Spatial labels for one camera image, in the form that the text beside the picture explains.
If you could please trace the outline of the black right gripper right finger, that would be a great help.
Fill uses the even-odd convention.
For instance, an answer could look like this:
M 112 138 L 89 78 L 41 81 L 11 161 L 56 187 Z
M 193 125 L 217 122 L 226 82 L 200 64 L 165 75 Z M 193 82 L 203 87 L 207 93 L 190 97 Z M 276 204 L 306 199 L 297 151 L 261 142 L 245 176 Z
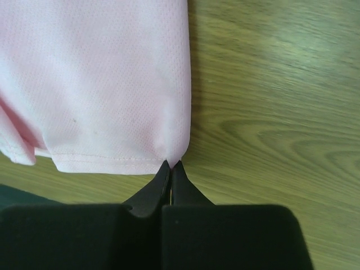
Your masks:
M 216 205 L 172 170 L 172 203 L 162 209 L 163 269 L 312 269 L 300 224 L 281 205 Z

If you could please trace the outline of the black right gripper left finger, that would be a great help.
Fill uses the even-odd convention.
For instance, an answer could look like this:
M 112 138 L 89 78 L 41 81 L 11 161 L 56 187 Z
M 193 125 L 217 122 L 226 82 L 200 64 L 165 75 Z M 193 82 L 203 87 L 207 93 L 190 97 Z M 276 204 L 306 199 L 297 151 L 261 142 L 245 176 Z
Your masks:
M 160 269 L 170 166 L 120 204 L 20 204 L 1 211 L 2 269 Z

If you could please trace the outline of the pink t shirt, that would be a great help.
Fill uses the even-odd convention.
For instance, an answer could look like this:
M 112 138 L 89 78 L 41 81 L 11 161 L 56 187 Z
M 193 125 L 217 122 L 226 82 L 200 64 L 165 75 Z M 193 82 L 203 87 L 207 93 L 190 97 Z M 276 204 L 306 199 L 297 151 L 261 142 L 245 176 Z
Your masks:
M 190 140 L 187 1 L 2 1 L 1 152 L 153 174 Z

